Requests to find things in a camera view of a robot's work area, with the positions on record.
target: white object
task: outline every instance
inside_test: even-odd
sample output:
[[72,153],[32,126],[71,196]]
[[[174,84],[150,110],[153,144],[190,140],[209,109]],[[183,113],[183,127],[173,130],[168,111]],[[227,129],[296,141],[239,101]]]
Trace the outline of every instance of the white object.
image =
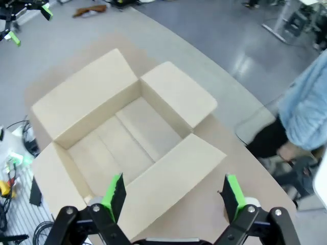
[[313,180],[313,189],[327,209],[327,153],[325,152]]
[[2,164],[12,152],[24,156],[26,150],[22,143],[22,139],[13,135],[4,127],[0,127],[0,131],[1,130],[4,131],[4,136],[2,141],[0,140],[0,164]]

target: beige table top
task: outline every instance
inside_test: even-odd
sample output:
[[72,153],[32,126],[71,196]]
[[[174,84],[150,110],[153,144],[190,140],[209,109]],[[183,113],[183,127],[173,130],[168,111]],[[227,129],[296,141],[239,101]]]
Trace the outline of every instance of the beige table top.
[[[27,88],[25,102],[41,149],[50,143],[50,137],[40,134],[42,126],[30,107],[65,78],[114,48],[120,50],[138,77],[157,65],[156,61],[149,58],[143,50],[136,48],[126,38],[113,34],[81,50],[70,60],[51,69],[39,81]],[[244,195],[257,198],[265,210],[269,211],[272,207],[282,206],[288,209],[291,217],[294,217],[295,205],[286,193],[234,134],[219,123],[214,116],[210,115],[198,125],[195,134],[223,151],[227,156],[199,185],[137,238],[200,237],[214,242],[228,226],[224,203],[217,193],[218,190],[222,190],[226,173],[235,174]],[[246,244],[260,244],[260,242],[257,238],[248,238]]]

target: chair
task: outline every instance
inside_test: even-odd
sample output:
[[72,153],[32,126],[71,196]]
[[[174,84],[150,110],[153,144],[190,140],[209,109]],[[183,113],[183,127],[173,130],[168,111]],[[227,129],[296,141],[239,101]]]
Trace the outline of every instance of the chair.
[[297,202],[314,194],[313,179],[319,167],[319,162],[313,156],[300,156],[292,161],[292,169],[280,175],[273,174],[276,182],[281,186],[293,186],[297,194],[293,202]]

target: cardboard box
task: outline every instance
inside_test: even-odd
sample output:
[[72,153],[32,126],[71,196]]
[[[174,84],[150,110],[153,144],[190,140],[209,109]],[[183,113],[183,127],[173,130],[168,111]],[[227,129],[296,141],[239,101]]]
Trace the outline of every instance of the cardboard box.
[[216,106],[172,63],[138,79],[118,50],[72,75],[32,107],[53,140],[33,163],[53,215],[85,208],[123,172],[119,225],[134,238],[224,158],[192,134]]

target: shiny floor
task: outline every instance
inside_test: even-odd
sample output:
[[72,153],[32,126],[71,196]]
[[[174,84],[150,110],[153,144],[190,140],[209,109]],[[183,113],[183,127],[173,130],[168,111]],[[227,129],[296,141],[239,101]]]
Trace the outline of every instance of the shiny floor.
[[[249,10],[241,2],[155,1],[137,9],[203,52],[265,105],[318,56],[314,35],[304,33],[295,46],[283,44],[261,26],[274,25],[281,6],[261,0],[259,9]],[[298,6],[293,0],[290,12]]]

